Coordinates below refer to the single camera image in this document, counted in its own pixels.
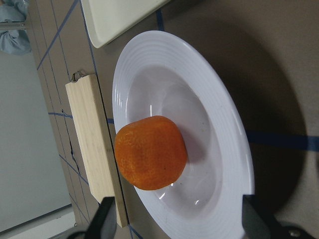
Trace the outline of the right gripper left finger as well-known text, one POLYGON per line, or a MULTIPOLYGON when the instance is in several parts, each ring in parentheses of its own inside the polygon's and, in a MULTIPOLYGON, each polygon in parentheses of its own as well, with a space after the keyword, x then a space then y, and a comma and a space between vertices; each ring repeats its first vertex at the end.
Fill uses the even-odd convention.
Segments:
POLYGON ((68 230, 65 239, 113 239, 117 230, 115 197, 105 197, 86 229, 68 230))

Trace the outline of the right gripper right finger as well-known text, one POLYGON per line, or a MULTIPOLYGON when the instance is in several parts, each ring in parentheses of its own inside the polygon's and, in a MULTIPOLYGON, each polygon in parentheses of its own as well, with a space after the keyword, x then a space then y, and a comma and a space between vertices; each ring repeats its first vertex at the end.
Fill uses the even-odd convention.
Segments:
POLYGON ((255 195, 242 197, 242 226, 250 239, 299 238, 299 230, 282 226, 255 195))

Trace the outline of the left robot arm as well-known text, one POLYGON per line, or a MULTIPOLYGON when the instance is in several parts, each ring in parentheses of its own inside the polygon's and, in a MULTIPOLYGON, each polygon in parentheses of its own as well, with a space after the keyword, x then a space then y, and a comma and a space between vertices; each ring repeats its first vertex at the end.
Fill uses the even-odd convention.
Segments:
POLYGON ((28 0, 0 2, 0 50, 11 55, 31 52, 26 30, 22 28, 28 13, 28 0))

